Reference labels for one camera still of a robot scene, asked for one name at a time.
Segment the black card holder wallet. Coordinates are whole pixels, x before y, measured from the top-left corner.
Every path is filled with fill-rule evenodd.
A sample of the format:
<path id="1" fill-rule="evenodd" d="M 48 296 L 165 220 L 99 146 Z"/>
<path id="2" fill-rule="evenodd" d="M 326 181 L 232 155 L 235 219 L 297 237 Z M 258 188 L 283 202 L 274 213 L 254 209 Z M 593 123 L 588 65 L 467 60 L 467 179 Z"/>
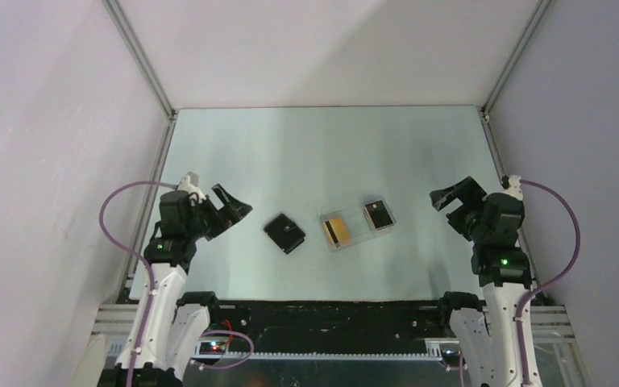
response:
<path id="1" fill-rule="evenodd" d="M 284 213 L 278 214 L 263 228 L 264 233 L 286 255 L 299 247 L 306 237 L 306 233 Z"/>

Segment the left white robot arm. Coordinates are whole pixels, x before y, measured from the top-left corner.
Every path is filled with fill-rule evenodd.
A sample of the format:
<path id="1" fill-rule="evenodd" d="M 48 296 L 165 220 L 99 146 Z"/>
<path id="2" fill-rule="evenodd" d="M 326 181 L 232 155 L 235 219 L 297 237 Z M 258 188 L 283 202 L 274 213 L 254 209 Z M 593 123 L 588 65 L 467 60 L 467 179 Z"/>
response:
<path id="1" fill-rule="evenodd" d="M 100 386 L 182 386 L 197 344 L 221 329 L 222 313 L 212 292 L 185 292 L 200 239 L 210 241 L 252 210 L 220 185 L 216 207 L 197 186 L 183 180 L 160 196 L 160 218 L 143 252 L 130 250 L 147 279 L 135 320 L 115 366 Z"/>

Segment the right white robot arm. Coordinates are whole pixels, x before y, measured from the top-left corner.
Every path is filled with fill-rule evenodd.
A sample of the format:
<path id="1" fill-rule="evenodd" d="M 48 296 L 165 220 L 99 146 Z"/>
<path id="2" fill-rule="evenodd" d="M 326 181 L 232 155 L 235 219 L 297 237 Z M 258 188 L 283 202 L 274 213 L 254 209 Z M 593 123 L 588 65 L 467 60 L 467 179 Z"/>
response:
<path id="1" fill-rule="evenodd" d="M 517 244 L 526 216 L 520 180 L 506 177 L 503 191 L 486 193 L 472 178 L 430 192 L 440 211 L 453 201 L 449 225 L 472 243 L 472 272 L 483 295 L 444 293 L 439 300 L 439 331 L 459 341 L 460 372 L 473 386 L 540 386 L 530 321 L 532 274 Z"/>

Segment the black credit card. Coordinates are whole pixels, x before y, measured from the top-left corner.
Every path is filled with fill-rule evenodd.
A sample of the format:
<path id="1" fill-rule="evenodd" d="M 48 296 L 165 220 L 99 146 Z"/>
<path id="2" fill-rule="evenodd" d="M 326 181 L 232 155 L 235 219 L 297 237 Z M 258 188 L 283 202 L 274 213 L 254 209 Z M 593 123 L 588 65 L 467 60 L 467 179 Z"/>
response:
<path id="1" fill-rule="evenodd" d="M 368 202 L 365 204 L 364 210 L 370 227 L 374 231 L 390 228 L 395 223 L 384 200 Z"/>

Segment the orange credit card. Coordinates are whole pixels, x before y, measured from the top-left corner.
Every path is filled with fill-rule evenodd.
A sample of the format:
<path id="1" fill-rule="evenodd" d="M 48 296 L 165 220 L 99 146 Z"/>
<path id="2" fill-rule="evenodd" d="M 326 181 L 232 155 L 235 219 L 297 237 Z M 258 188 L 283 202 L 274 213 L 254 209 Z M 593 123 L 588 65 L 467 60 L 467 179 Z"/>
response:
<path id="1" fill-rule="evenodd" d="M 351 236 L 342 217 L 330 218 L 322 222 L 328 242 L 333 249 L 343 248 L 351 244 Z"/>

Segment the clear plastic card tray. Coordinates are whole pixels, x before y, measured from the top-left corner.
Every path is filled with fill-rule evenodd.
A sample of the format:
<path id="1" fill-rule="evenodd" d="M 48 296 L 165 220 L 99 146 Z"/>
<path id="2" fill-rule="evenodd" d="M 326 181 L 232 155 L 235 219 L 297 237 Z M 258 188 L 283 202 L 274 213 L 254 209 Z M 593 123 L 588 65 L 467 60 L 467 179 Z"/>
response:
<path id="1" fill-rule="evenodd" d="M 370 239 L 375 239 L 376 237 L 380 237 L 382 235 L 386 235 L 389 232 L 391 232 L 396 224 L 396 219 L 392 213 L 392 211 L 390 210 L 387 202 L 385 201 L 390 214 L 392 215 L 393 219 L 394 219 L 394 225 L 390 228 L 384 229 L 384 230 L 380 230 L 380 231 L 374 231 L 369 224 L 369 221 L 367 220 L 367 217 L 365 216 L 365 210 L 364 210 L 364 206 L 366 203 L 368 202 L 374 202 L 376 200 L 384 200 L 383 197 L 377 197 L 377 198 L 369 198 L 368 200 L 357 204 L 355 206 L 351 206 L 342 210 L 337 210 L 328 214 L 323 214 L 320 217 L 320 225 L 322 227 L 324 236 L 326 238 L 326 242 L 328 243 L 329 249 L 331 251 L 338 251 L 338 250 L 342 250 L 345 248 L 349 248 L 352 247 L 354 245 L 366 242 Z M 350 236 L 351 236 L 351 244 L 347 245 L 346 247 L 343 248 L 338 248 L 338 249 L 333 249 L 329 242 L 328 242 L 328 238 L 324 232 L 323 226 L 322 226 L 322 222 L 326 221 L 330 218 L 335 218 L 335 217 L 342 217 L 347 225 L 347 229 L 349 230 Z"/>

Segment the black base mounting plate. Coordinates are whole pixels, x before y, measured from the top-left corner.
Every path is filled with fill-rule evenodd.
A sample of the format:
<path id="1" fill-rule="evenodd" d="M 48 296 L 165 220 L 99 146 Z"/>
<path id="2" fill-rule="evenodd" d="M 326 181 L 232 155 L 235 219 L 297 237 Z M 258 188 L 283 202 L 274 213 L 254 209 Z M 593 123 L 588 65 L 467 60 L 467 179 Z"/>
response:
<path id="1" fill-rule="evenodd" d="M 449 292 L 437 301 L 215 301 L 206 337 L 230 354 L 257 356 L 424 356 L 453 337 L 451 315 L 483 302 Z"/>

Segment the left controller board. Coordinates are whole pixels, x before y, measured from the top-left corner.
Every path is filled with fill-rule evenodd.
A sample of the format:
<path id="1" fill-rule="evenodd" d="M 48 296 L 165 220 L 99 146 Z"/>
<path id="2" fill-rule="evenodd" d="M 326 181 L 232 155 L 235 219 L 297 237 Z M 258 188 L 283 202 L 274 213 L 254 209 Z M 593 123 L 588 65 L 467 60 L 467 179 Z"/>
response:
<path id="1" fill-rule="evenodd" d="M 197 354 L 199 356 L 221 356 L 227 352 L 227 342 L 224 341 L 204 341 L 200 342 Z"/>

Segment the controller board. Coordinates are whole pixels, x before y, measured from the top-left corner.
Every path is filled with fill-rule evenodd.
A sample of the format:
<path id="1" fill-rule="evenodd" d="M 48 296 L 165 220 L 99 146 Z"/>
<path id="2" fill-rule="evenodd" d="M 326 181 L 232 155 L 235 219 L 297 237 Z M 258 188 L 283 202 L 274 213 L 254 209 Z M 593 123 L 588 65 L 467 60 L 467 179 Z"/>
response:
<path id="1" fill-rule="evenodd" d="M 457 361 L 462 356 L 462 351 L 458 348 L 442 347 L 440 349 L 440 356 L 446 361 Z"/>
<path id="2" fill-rule="evenodd" d="M 200 342 L 197 354 L 199 356 L 221 356 L 227 352 L 227 342 L 224 341 L 204 341 Z"/>

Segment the right controller board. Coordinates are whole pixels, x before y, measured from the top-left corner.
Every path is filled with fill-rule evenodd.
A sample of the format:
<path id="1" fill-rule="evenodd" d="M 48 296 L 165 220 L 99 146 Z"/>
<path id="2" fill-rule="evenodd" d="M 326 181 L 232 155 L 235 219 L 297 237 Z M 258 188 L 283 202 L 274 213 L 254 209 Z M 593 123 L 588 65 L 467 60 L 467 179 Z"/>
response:
<path id="1" fill-rule="evenodd" d="M 440 349 L 440 356 L 446 361 L 457 361 L 462 356 L 462 351 L 458 348 L 442 347 Z"/>

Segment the right aluminium frame post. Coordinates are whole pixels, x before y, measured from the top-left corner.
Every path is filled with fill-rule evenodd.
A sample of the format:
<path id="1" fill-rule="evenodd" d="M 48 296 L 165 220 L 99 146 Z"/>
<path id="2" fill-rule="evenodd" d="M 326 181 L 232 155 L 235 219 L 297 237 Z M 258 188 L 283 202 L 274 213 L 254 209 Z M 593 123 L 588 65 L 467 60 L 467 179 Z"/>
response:
<path id="1" fill-rule="evenodd" d="M 506 84 L 509 82 L 509 79 L 511 78 L 514 69 L 524 56 L 524 53 L 526 52 L 531 41 L 533 40 L 534 35 L 541 27 L 542 21 L 546 17 L 553 3 L 553 0 L 537 1 L 525 26 L 521 31 L 521 34 L 519 35 L 517 42 L 514 44 L 507 61 L 503 65 L 499 76 L 494 82 L 488 94 L 488 97 L 486 98 L 484 104 L 480 109 L 484 117 L 489 116 L 491 110 L 496 105 L 496 102 L 498 101 Z"/>

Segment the aluminium frame post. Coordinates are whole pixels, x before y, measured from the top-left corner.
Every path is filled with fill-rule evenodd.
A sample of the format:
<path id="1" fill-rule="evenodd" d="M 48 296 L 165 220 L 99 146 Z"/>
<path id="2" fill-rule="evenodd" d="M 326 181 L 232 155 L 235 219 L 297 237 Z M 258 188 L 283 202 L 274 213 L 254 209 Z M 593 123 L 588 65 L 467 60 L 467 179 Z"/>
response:
<path id="1" fill-rule="evenodd" d="M 484 104 L 480 109 L 484 117 L 489 116 L 491 110 L 496 105 L 496 102 L 498 101 L 506 84 L 509 82 L 509 79 L 511 78 L 514 69 L 524 56 L 524 53 L 526 52 L 531 41 L 533 40 L 534 35 L 541 27 L 542 21 L 546 17 L 553 3 L 553 0 L 537 1 L 525 26 L 521 31 L 521 34 L 519 35 L 517 42 L 514 44 L 507 61 L 503 65 L 499 76 L 494 82 L 488 94 L 488 97 L 486 98 Z"/>
<path id="2" fill-rule="evenodd" d="M 171 103 L 157 72 L 140 42 L 135 29 L 131 25 L 120 1 L 102 0 L 104 7 L 121 36 L 128 52 L 134 59 L 139 72 L 146 81 L 148 88 L 158 101 L 164 115 L 171 120 L 176 115 L 176 108 Z"/>

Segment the left aluminium frame post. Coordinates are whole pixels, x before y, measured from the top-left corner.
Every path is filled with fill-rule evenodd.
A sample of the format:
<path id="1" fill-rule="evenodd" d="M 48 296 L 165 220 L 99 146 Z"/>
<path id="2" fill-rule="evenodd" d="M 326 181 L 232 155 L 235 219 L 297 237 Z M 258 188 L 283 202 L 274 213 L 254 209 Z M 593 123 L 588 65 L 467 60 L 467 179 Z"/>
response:
<path id="1" fill-rule="evenodd" d="M 140 42 L 135 29 L 131 25 L 120 1 L 102 0 L 104 7 L 121 36 L 128 52 L 134 59 L 139 72 L 146 81 L 148 88 L 158 101 L 164 115 L 171 120 L 176 115 L 176 108 L 171 103 L 157 72 Z"/>

